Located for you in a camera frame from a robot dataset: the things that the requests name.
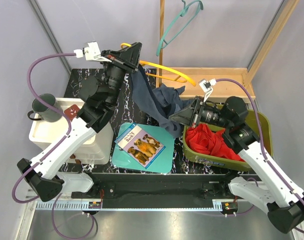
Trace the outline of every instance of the green bin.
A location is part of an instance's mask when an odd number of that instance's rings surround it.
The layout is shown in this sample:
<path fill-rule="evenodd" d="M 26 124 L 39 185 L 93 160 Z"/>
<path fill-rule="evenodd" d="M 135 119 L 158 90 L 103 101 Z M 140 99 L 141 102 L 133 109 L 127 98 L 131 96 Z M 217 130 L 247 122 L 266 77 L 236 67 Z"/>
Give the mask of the green bin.
<path fill-rule="evenodd" d="M 248 116 L 246 118 L 246 123 L 248 124 L 249 127 L 253 129 L 253 131 L 259 135 L 258 131 L 258 126 L 256 123 L 256 118 L 255 118 L 255 113 L 253 110 L 248 110 Z M 264 140 L 264 147 L 268 151 L 268 153 L 272 156 L 273 155 L 273 146 L 272 146 L 272 138 L 271 138 L 271 129 L 270 129 L 270 123 L 268 119 L 261 114 L 260 112 L 258 113 L 259 115 L 259 120 L 261 122 L 262 126 L 262 131 L 263 131 L 263 140 Z M 208 125 L 209 128 L 213 132 L 217 132 L 221 130 L 221 127 L 217 127 L 214 125 Z M 231 160 L 231 159 L 226 159 L 222 157 L 216 157 L 216 156 L 211 156 L 211 155 L 206 155 L 206 154 L 201 154 L 197 153 L 193 150 L 191 150 L 186 142 L 185 142 L 185 134 L 187 131 L 188 127 L 184 127 L 184 133 L 183 133 L 183 152 L 185 157 L 192 162 L 199 163 L 199 164 L 208 164 L 220 168 L 226 168 L 226 169 L 233 169 L 233 170 L 238 170 L 238 171 L 244 171 L 247 172 L 251 170 L 252 168 L 243 161 L 236 161 L 236 160 Z"/>

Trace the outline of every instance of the teal mat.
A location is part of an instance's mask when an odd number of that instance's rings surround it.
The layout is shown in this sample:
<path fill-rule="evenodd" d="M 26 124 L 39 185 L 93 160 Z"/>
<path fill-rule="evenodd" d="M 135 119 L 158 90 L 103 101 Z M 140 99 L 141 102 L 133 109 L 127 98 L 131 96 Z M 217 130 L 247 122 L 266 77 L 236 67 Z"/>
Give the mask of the teal mat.
<path fill-rule="evenodd" d="M 118 137 L 122 135 L 122 133 L 125 132 L 125 130 L 131 126 L 131 124 L 132 123 L 129 122 L 123 123 L 120 127 L 120 131 L 118 132 Z M 116 144 L 113 152 L 112 164 L 123 169 L 150 171 L 161 174 L 169 173 L 172 169 L 174 138 L 162 127 L 143 124 L 138 125 L 157 141 L 163 144 L 165 149 L 148 168 L 144 168 L 127 152 L 120 150 L 120 147 Z"/>

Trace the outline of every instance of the yellow hanger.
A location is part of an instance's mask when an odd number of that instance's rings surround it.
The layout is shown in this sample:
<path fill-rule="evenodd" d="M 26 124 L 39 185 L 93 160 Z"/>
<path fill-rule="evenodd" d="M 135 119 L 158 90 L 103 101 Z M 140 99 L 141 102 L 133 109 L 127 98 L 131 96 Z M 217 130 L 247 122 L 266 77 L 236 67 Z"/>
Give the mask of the yellow hanger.
<path fill-rule="evenodd" d="M 128 43 L 122 43 L 121 44 L 121 48 L 129 47 L 129 46 L 132 46 L 132 45 L 128 44 Z M 147 73 L 146 75 L 149 75 L 149 76 L 152 76 L 152 77 L 161 78 L 161 79 L 171 80 L 171 81 L 175 81 L 175 82 L 179 82 L 179 83 L 186 83 L 187 81 L 189 81 L 193 86 L 196 86 L 195 81 L 193 79 L 191 79 L 189 76 L 183 74 L 180 71 L 172 69 L 170 67 L 162 66 L 162 65 L 159 65 L 159 64 L 156 64 L 156 63 L 152 63 L 152 62 L 149 62 L 149 61 L 142 61 L 142 60 L 140 60 L 140 64 L 142 66 L 149 65 L 149 66 L 156 67 L 156 68 L 159 68 L 159 69 L 164 69 L 164 70 L 167 70 L 167 71 L 172 72 L 174 74 L 177 74 L 178 76 L 177 76 L 177 78 L 169 78 L 169 77 L 166 77 L 166 76 L 159 76 L 159 75 L 152 74 L 152 73 L 150 73 L 150 74 Z"/>

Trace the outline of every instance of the book cover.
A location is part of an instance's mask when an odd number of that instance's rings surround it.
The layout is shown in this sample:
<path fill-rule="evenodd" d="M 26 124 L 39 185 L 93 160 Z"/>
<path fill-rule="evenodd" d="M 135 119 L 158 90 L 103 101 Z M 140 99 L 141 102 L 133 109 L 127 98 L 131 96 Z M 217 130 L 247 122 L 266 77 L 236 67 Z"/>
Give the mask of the book cover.
<path fill-rule="evenodd" d="M 134 123 L 115 142 L 146 169 L 165 149 L 156 138 Z"/>

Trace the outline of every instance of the white bin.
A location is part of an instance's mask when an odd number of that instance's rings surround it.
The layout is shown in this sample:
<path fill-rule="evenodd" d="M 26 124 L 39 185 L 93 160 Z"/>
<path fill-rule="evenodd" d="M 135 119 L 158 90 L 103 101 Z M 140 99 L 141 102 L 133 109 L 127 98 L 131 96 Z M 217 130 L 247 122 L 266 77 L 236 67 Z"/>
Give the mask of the white bin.
<path fill-rule="evenodd" d="M 73 104 L 82 108 L 84 102 L 79 98 L 56 98 L 58 105 L 66 110 Z M 46 149 L 54 140 L 66 133 L 68 128 L 65 118 L 56 122 L 33 121 L 29 133 L 29 139 L 42 150 Z M 87 140 L 74 153 L 76 159 L 80 159 L 83 164 L 106 164 L 109 161 L 110 151 L 113 141 L 113 130 L 108 123 L 99 133 Z"/>

